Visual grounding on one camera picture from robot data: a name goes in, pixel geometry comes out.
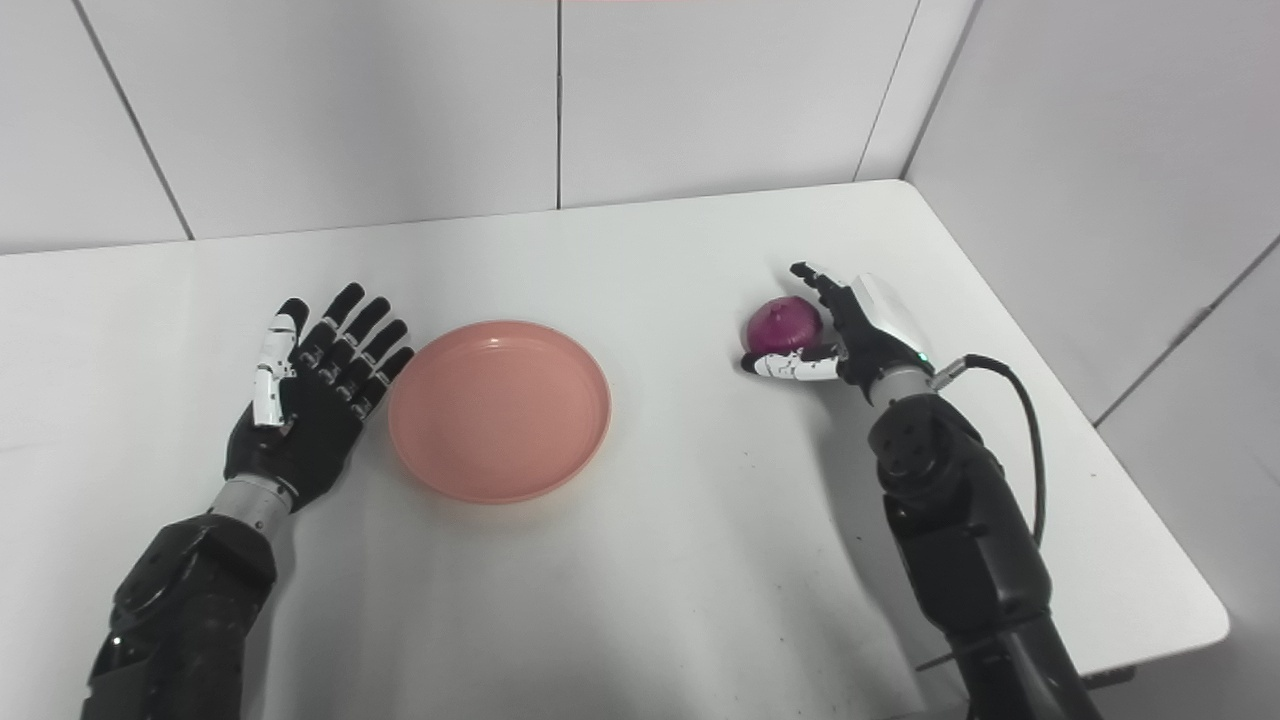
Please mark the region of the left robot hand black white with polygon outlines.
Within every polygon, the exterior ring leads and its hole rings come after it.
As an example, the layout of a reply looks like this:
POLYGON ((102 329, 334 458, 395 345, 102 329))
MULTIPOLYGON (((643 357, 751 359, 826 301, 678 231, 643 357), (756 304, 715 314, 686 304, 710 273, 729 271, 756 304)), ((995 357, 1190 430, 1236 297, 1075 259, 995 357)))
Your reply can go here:
POLYGON ((266 480, 296 512, 334 488, 367 419, 415 351, 408 328, 383 296, 352 282, 300 336, 308 305, 287 300, 273 319, 262 359, 264 409, 251 404, 227 443, 223 477, 266 480))

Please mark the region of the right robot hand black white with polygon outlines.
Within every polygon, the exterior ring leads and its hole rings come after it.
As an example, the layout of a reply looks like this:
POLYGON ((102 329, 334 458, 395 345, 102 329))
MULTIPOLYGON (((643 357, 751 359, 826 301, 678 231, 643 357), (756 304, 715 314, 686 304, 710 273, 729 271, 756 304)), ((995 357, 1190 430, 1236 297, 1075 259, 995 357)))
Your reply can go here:
POLYGON ((744 372, 778 380, 841 380, 878 409, 936 392, 924 336, 890 286, 870 274, 840 283, 806 263, 795 263, 788 272, 815 291, 835 338, 787 354, 744 354, 739 363, 744 372))

